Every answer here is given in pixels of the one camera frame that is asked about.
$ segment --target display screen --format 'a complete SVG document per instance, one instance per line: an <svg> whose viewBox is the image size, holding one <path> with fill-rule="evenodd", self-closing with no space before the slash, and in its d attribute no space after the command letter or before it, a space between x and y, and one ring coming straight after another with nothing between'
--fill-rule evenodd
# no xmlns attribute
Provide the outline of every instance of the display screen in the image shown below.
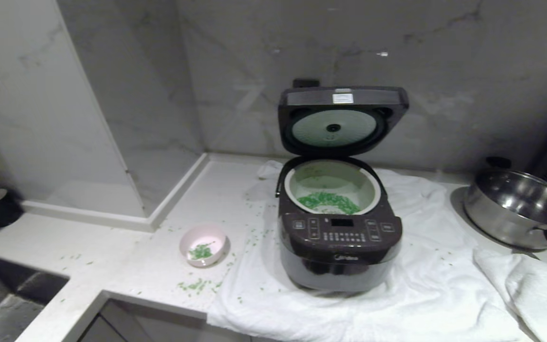
<svg viewBox="0 0 547 342"><path fill-rule="evenodd" d="M330 220L333 227L354 227L353 219L333 218Z"/></svg>

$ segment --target white cloth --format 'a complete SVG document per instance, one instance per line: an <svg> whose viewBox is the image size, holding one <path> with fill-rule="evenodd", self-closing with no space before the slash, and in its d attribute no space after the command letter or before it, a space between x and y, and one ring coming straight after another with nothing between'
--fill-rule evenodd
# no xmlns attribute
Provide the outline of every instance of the white cloth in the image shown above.
<svg viewBox="0 0 547 342"><path fill-rule="evenodd" d="M277 200L269 196L265 223L250 233L243 257L208 310L207 322L293 342L524 338L495 288L473 264L477 244L457 228L454 213L445 205L445 188L392 171L377 173L404 225L401 253L384 284L362 294L293 285L280 262ZM271 191L271 186L259 188Z"/></svg>
<svg viewBox="0 0 547 342"><path fill-rule="evenodd" d="M474 260L512 311L547 342L547 264L526 255L483 250L474 252Z"/></svg>

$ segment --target control panel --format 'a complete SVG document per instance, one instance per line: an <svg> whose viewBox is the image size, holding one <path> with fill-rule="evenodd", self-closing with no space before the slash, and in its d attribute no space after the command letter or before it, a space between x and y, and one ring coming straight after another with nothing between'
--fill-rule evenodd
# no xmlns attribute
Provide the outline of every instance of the control panel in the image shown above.
<svg viewBox="0 0 547 342"><path fill-rule="evenodd" d="M397 217L310 215L289 213L284 215L287 231L312 242L337 246L380 245L397 240L402 225Z"/></svg>

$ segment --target white countertop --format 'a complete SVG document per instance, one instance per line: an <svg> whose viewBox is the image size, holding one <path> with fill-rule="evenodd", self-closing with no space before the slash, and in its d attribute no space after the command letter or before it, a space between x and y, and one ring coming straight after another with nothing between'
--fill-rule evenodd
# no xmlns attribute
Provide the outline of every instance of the white countertop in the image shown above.
<svg viewBox="0 0 547 342"><path fill-rule="evenodd" d="M18 342L74 342L109 297L204 318L217 286L243 253L249 229L263 224L265 199L251 195L260 193L256 171L266 160L214 156L153 234L34 214L0 230L0 258L70 277ZM442 179L447 205L461 208L468 179ZM459 229L480 246L512 253L471 227L462 210L456 212ZM207 268L189 266L178 247L184 232L200 222L219 223L231 243L228 255ZM547 262L547 251L536 255Z"/></svg>

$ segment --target stainless steel pot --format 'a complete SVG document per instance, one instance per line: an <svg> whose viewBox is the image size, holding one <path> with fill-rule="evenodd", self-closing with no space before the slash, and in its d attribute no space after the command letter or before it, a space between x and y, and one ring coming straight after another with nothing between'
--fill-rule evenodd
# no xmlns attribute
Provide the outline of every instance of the stainless steel pot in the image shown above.
<svg viewBox="0 0 547 342"><path fill-rule="evenodd" d="M547 182L528 173L480 171L464 199L470 219L509 245L547 248Z"/></svg>

